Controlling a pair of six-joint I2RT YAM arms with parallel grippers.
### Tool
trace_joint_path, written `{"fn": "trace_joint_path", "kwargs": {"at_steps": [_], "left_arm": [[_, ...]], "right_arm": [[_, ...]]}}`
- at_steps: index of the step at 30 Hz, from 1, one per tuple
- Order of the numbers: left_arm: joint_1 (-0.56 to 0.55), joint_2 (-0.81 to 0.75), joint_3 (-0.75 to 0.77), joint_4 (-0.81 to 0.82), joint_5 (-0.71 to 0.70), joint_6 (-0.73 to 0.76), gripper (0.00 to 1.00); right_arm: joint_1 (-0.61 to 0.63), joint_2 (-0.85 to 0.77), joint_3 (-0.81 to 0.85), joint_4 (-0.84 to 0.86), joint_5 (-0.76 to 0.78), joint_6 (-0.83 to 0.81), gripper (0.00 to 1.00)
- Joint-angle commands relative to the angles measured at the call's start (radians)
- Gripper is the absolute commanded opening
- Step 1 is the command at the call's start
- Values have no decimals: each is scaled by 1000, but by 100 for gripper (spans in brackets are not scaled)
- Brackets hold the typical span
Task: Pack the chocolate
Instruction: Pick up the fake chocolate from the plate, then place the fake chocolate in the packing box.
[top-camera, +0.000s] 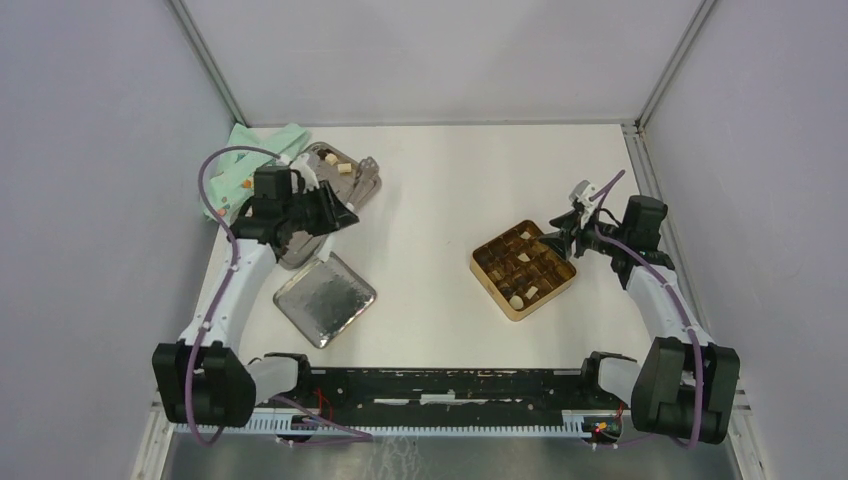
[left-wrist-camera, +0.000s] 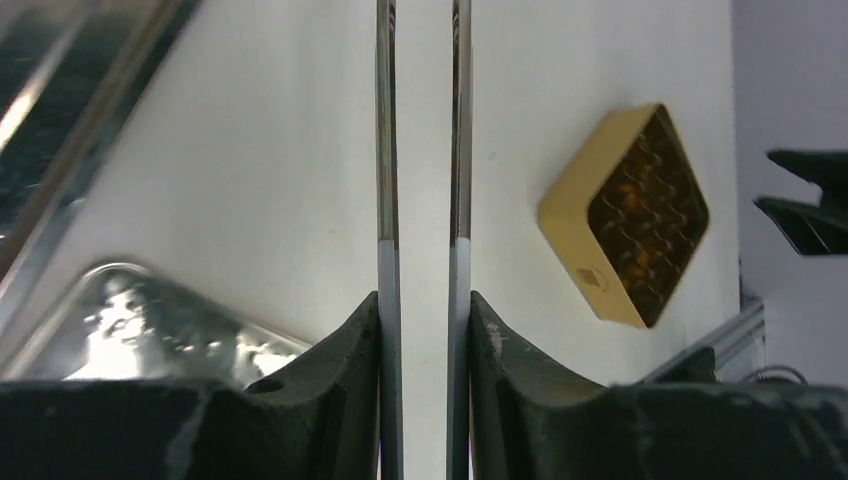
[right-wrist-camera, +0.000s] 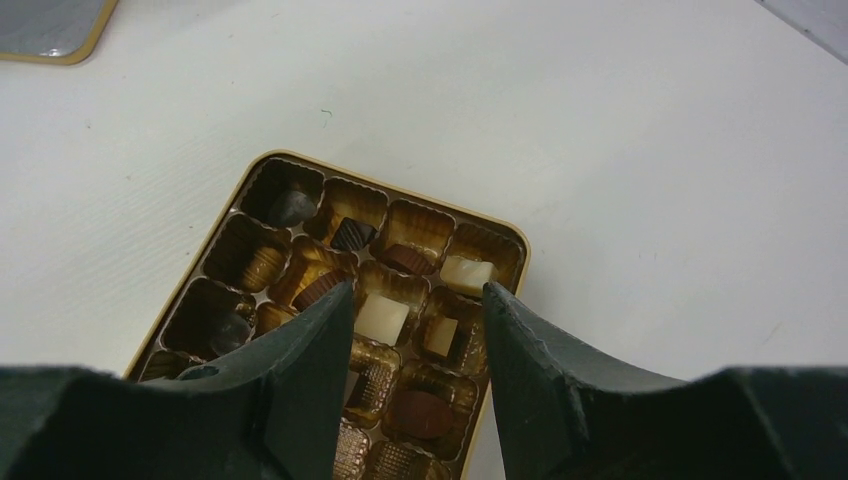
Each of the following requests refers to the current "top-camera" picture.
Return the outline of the gold chocolate box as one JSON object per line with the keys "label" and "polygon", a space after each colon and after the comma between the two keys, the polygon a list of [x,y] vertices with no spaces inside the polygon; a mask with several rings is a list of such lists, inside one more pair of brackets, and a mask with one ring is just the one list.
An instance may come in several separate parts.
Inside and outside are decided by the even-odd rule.
{"label": "gold chocolate box", "polygon": [[[522,239],[528,231],[530,239]],[[471,254],[470,270],[505,316],[519,322],[567,290],[577,278],[576,267],[563,261],[537,239],[541,229],[531,220],[523,220],[508,228]],[[524,263],[518,255],[526,253]],[[531,287],[536,295],[525,297]]]}

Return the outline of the steel serving tongs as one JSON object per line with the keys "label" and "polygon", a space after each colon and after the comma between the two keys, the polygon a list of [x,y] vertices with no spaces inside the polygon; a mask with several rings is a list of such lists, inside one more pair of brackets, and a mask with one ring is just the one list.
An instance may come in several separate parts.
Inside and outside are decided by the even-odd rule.
{"label": "steel serving tongs", "polygon": [[[346,200],[346,205],[354,212],[360,210],[358,203],[360,198],[369,189],[372,179],[379,174],[379,164],[372,158],[366,157],[358,163],[358,169],[353,185],[353,189]],[[321,247],[316,251],[316,258],[321,261],[327,261],[332,253],[332,249],[336,240],[336,234],[329,234],[323,241]]]}

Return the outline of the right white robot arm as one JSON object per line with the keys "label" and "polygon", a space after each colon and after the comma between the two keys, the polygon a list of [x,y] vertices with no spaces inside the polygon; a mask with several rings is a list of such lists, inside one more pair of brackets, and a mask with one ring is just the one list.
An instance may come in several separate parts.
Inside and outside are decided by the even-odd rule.
{"label": "right white robot arm", "polygon": [[599,219],[601,196],[573,194],[570,201],[571,210],[551,220],[555,230],[542,235],[541,243],[564,260],[587,251],[609,257],[652,338],[643,361],[595,355],[596,370],[577,382],[580,400],[602,408],[618,397],[638,431],[674,437],[687,447],[722,443],[741,362],[700,325],[678,287],[671,257],[659,248],[667,205],[634,195],[623,219],[606,223]]}

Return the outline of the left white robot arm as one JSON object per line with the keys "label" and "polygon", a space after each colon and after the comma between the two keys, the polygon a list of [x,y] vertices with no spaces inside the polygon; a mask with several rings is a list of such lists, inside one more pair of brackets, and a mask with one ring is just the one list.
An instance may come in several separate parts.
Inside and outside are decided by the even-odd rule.
{"label": "left white robot arm", "polygon": [[213,293],[200,303],[179,339],[152,355],[167,419],[189,426],[242,427],[255,406],[278,395],[290,407],[306,405],[313,379],[294,356],[270,354],[250,364],[238,347],[259,290],[299,232],[318,237],[358,223],[354,207],[331,184],[307,184],[302,172],[266,166],[254,174],[246,211],[223,231],[230,246]]}

